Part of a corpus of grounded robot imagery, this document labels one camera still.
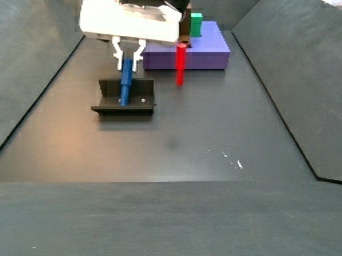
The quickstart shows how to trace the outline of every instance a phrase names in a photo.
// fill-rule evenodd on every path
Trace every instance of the black block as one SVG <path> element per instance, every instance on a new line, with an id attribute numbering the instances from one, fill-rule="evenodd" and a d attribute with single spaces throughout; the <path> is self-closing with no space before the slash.
<path id="1" fill-rule="evenodd" d="M 154 80 L 134 79 L 129 106 L 121 106 L 121 79 L 101 80 L 102 101 L 91 109 L 99 114 L 153 114 L 155 106 Z"/>

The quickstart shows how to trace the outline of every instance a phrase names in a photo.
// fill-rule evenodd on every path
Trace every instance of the gray wall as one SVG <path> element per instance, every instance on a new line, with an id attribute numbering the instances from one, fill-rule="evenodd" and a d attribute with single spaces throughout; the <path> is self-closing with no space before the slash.
<path id="1" fill-rule="evenodd" d="M 342 11 L 262 0 L 234 34 L 317 175 L 342 180 Z"/>
<path id="2" fill-rule="evenodd" d="M 208 20 L 217 20 L 221 28 L 232 30 L 260 0 L 191 0 Z"/>
<path id="3" fill-rule="evenodd" d="M 0 146 L 82 39 L 74 0 L 0 0 Z"/>

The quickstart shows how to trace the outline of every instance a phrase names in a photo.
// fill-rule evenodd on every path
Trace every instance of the gray enclosure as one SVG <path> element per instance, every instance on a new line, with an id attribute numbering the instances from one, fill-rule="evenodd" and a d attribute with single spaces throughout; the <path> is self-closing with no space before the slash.
<path id="1" fill-rule="evenodd" d="M 342 12 L 262 0 L 234 34 L 318 177 L 342 180 Z"/>
<path id="2" fill-rule="evenodd" d="M 326 67 L 321 67 L 326 74 L 320 77 L 298 64 L 300 70 L 289 67 L 294 62 L 288 58 L 296 58 L 289 49 L 297 46 L 304 64 L 313 58 L 304 44 L 316 54 L 321 53 L 316 57 L 325 65 L 326 58 L 341 60 L 338 51 L 337 56 L 326 54 L 329 49 L 324 46 L 329 40 L 316 33 L 308 35 L 317 38 L 318 48 L 306 43 L 308 38 L 286 38 L 298 29 L 302 34 L 314 30 L 309 26 L 310 8 L 321 20 L 325 18 L 320 16 L 318 1 L 298 1 L 262 1 L 236 31 L 268 88 L 284 86 L 286 81 L 298 84 L 298 88 L 290 84 L 289 90 L 278 88 L 284 101 L 276 94 L 277 88 L 273 90 L 290 125 L 290 110 L 297 111 L 298 102 L 290 97 L 292 92 L 298 90 L 298 97 L 309 104 L 305 97 L 312 97 L 313 91 L 308 90 L 310 94 L 305 95 L 304 85 L 310 82 L 314 89 L 320 88 L 309 76 L 332 85 L 329 81 L 338 75 L 329 73 Z M 195 0 L 194 5 L 230 29 L 256 2 Z M 300 5 L 304 2 L 313 6 L 308 9 Z M 101 120 L 90 106 L 99 102 L 98 79 L 119 75 L 114 72 L 113 49 L 101 41 L 83 40 L 58 71 L 82 38 L 75 33 L 79 29 L 74 18 L 82 0 L 0 3 L 3 139 L 58 72 L 45 97 L 0 148 L 2 255 L 341 256 L 342 187 L 317 182 L 312 175 L 232 31 L 225 31 L 232 48 L 226 72 L 186 72 L 185 87 L 177 90 L 173 71 L 141 69 L 137 75 L 155 79 L 157 83 L 154 118 Z M 284 14 L 280 7 L 292 8 Z M 322 12 L 337 15 L 336 22 L 341 24 L 334 10 L 322 8 Z M 289 27 L 282 26 L 285 16 Z M 304 17 L 304 24 L 294 26 L 292 21 L 298 17 Z M 31 23 L 31 29 L 23 30 L 23 24 Z M 332 36 L 330 45 L 337 46 L 333 41 L 341 39 L 334 37 L 341 28 L 336 26 L 330 34 L 321 26 L 316 29 Z M 19 39 L 26 39 L 22 46 Z M 286 47 L 272 45 L 269 40 L 278 46 L 285 42 Z M 288 66 L 281 65 L 281 57 Z M 278 72 L 277 82 L 266 67 Z M 286 75 L 281 68 L 293 73 Z M 334 90 L 333 86 L 322 90 L 321 99 L 326 102 L 314 94 L 318 106 L 337 105 L 333 95 L 341 97 L 341 91 Z M 310 124 L 300 110 L 300 121 Z M 330 113 L 325 116 L 318 112 L 313 120 L 325 121 L 328 117 Z M 171 178 L 191 182 L 170 182 Z M 118 182 L 127 180 L 155 182 Z M 83 183 L 49 183 L 57 181 Z"/>
<path id="3" fill-rule="evenodd" d="M 74 0 L 0 0 L 0 147 L 83 35 Z"/>

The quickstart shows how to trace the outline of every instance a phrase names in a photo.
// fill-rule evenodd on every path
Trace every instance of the purple block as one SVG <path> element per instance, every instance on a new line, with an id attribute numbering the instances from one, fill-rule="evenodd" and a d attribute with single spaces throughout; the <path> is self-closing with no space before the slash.
<path id="1" fill-rule="evenodd" d="M 202 37 L 191 38 L 186 69 L 226 69 L 230 48 L 216 21 L 204 21 Z M 145 69 L 175 69 L 177 47 L 149 44 L 143 54 Z"/>

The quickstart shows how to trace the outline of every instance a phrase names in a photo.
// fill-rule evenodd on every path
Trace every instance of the red peg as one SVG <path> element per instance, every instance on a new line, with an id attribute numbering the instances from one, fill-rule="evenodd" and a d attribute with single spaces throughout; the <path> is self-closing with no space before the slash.
<path id="1" fill-rule="evenodd" d="M 182 86 L 185 82 L 185 69 L 186 69 L 186 52 L 187 45 L 178 44 L 177 46 L 177 85 Z"/>

